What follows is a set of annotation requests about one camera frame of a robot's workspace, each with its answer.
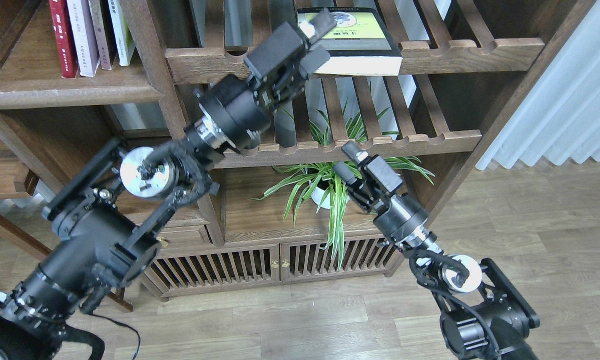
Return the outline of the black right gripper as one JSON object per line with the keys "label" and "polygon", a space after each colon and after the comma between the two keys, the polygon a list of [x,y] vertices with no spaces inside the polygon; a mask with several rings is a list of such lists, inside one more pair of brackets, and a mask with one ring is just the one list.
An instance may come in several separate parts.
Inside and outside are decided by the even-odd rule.
{"label": "black right gripper", "polygon": [[379,247],[419,247],[429,237],[425,227],[427,210],[408,194],[396,194],[403,181],[379,155],[369,155],[354,141],[342,146],[342,151],[354,162],[360,172],[356,177],[345,162],[337,162],[335,173],[345,183],[346,193],[367,214],[377,216],[373,223],[385,240]]}

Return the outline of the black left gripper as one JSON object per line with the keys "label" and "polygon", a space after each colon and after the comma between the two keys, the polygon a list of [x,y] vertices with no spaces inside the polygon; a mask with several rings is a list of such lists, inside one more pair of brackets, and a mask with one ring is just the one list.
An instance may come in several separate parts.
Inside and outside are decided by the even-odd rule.
{"label": "black left gripper", "polygon": [[197,93],[202,117],[194,122],[194,152],[253,150],[274,114],[304,91],[306,80],[330,59],[318,42],[336,21],[320,9],[309,22],[284,22],[245,58],[248,79],[233,74]]}

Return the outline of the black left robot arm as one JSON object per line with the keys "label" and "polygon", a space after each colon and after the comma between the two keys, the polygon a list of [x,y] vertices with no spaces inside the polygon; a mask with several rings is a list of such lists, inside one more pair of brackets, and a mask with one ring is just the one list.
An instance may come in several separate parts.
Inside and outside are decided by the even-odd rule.
{"label": "black left robot arm", "polygon": [[12,292],[0,292],[0,360],[50,360],[64,342],[87,344],[100,360],[105,342],[69,317],[93,315],[111,289],[149,268],[175,212],[217,193],[209,171],[226,150],[258,145],[274,112],[330,58],[320,40],[335,25],[324,7],[281,23],[245,57],[247,79],[229,74],[201,95],[202,117],[182,139],[128,150],[115,137],[96,153],[43,211],[61,243]]}

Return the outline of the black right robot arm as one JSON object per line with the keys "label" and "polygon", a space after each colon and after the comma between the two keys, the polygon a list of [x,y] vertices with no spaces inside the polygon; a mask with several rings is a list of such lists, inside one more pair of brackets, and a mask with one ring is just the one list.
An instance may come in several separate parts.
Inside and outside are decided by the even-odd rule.
{"label": "black right robot arm", "polygon": [[539,326],[539,317],[495,262],[444,253],[426,228],[427,210],[399,193],[403,180],[387,161],[354,141],[342,151],[358,174],[344,162],[337,163],[335,172],[348,196],[364,212],[375,214],[373,223],[384,236],[378,246],[405,257],[416,282],[431,292],[441,311],[447,349],[459,360],[535,360],[526,338]]}

